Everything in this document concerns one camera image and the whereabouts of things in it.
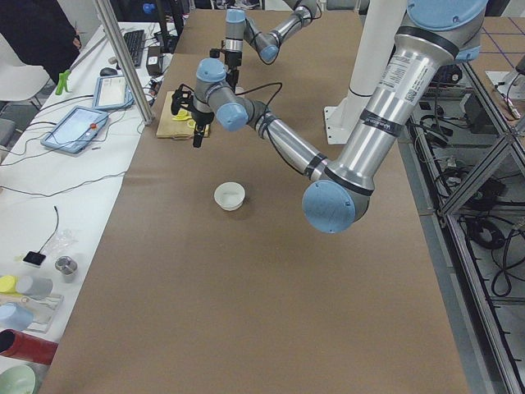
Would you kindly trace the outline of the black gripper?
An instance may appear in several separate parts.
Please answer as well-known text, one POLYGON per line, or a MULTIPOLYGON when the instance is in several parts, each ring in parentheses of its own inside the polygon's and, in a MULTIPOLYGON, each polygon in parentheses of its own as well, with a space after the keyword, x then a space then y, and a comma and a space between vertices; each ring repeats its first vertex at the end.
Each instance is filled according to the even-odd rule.
POLYGON ((225 64, 227 66, 227 75, 230 76, 230 86, 236 91, 238 85, 240 72, 238 68, 242 64, 242 52, 225 51, 225 64))
POLYGON ((213 112, 194 111, 192 112, 192 118, 197 126, 194 129, 193 146, 200 147, 205 135, 205 127, 213 121, 213 112))

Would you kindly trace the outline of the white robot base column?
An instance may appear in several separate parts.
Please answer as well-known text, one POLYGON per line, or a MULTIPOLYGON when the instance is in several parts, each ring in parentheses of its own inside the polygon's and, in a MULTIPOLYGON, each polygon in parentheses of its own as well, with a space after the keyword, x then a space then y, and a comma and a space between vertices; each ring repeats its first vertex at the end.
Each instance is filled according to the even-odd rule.
POLYGON ((406 12, 406 1, 367 1, 363 32, 348 93, 335 107, 324 108, 326 139, 345 144, 372 97, 394 48, 394 36, 406 12))

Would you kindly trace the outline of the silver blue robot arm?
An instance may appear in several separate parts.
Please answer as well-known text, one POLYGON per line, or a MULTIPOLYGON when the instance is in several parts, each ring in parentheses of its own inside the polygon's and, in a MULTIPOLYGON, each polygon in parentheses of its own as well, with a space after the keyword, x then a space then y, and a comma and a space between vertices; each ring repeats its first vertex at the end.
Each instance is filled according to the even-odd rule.
POLYGON ((483 1, 372 1, 354 64, 365 82, 366 104, 347 124, 339 157, 328 159, 259 101, 236 95, 226 67, 203 59, 196 71, 190 110, 195 140, 217 120, 228 131, 251 126, 311 185, 302 209, 319 231, 346 230, 367 211, 373 178, 436 72, 468 62, 480 51, 483 1))
POLYGON ((220 51, 227 67, 226 82, 235 90, 239 81, 243 45, 249 45, 266 65, 278 57, 282 44, 301 29, 309 26, 322 15, 317 1, 286 1, 292 9, 288 18, 267 33, 262 32, 253 18, 243 9, 228 8, 226 11, 226 34, 220 51))

